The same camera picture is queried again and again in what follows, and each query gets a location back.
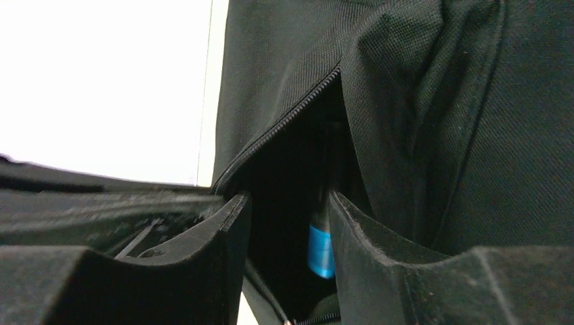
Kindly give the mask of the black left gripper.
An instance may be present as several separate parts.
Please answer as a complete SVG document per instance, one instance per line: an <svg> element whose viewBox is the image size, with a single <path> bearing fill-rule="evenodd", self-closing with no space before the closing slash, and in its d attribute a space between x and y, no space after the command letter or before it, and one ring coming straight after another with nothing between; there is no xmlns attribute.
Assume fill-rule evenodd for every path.
<svg viewBox="0 0 574 325"><path fill-rule="evenodd" d="M94 177L1 158L1 244L149 257L216 213L207 189Z"/></svg>

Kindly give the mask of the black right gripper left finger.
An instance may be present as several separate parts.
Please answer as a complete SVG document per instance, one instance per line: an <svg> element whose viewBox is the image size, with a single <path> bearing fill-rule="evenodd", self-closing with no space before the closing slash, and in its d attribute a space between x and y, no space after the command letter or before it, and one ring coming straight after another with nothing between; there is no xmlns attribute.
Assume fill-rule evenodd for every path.
<svg viewBox="0 0 574 325"><path fill-rule="evenodd" d="M251 199L222 199L154 256L1 244L1 323L235 324Z"/></svg>

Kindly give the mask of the blue highlighter marker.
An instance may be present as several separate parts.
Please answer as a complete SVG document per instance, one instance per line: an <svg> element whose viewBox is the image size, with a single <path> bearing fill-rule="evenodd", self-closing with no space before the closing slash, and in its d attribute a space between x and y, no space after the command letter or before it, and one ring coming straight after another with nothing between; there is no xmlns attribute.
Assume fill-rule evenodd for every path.
<svg viewBox="0 0 574 325"><path fill-rule="evenodd" d="M335 263L327 206L328 191L323 189L309 222L307 265L320 278L332 279L335 277Z"/></svg>

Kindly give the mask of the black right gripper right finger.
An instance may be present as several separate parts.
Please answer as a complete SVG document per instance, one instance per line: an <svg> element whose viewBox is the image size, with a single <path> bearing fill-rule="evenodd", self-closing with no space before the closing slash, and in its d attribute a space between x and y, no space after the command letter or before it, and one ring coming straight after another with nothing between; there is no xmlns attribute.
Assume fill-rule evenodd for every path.
<svg viewBox="0 0 574 325"><path fill-rule="evenodd" d="M573 323L571 247L475 247L448 257L338 192L328 214L343 324Z"/></svg>

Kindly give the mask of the black student backpack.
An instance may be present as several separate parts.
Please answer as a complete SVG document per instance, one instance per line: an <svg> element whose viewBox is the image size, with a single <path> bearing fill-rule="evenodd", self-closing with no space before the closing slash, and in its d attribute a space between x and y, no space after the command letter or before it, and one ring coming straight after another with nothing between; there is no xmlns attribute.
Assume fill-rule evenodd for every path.
<svg viewBox="0 0 574 325"><path fill-rule="evenodd" d="M307 265L323 189L448 257L573 249L573 2L230 1L216 139L260 324L343 324Z"/></svg>

